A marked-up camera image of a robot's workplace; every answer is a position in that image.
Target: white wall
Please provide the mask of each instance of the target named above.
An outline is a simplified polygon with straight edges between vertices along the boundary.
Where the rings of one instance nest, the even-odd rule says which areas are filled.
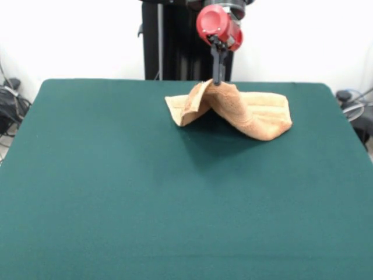
[[[143,79],[138,0],[8,0],[0,55],[34,99],[47,78]],[[256,0],[242,21],[234,81],[323,82],[333,91],[373,86],[373,3]]]

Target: towel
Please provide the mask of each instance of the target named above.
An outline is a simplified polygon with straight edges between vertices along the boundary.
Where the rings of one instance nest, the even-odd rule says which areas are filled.
[[[166,103],[175,123],[186,126],[213,109],[245,135],[270,141],[293,124],[287,98],[277,93],[239,92],[235,85],[212,79],[193,87],[188,95],[167,96]]]

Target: towel fold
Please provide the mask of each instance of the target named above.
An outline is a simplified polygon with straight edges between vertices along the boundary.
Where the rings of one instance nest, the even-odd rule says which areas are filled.
[[[188,95],[166,97],[175,123],[183,127],[213,109],[249,137],[270,141],[293,124],[287,98],[277,93],[239,92],[235,85],[212,80],[197,84]]]

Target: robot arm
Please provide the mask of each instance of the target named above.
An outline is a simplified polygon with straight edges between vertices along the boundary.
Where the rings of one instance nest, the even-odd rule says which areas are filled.
[[[245,17],[245,7],[254,0],[141,0],[163,5],[185,6],[197,14],[195,31],[210,46],[213,58],[212,78],[215,85],[224,80],[226,63],[230,51],[242,44],[240,20]]]
[[[223,4],[211,4],[198,14],[196,22],[199,37],[211,46],[213,56],[213,81],[219,85],[225,77],[224,60],[229,51],[236,51],[243,35],[239,21]]]

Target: green felt surface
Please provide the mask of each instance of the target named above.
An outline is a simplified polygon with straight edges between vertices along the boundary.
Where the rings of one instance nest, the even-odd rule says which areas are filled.
[[[373,279],[373,165],[320,84],[247,138],[166,95],[193,82],[49,80],[0,168],[0,279]]]

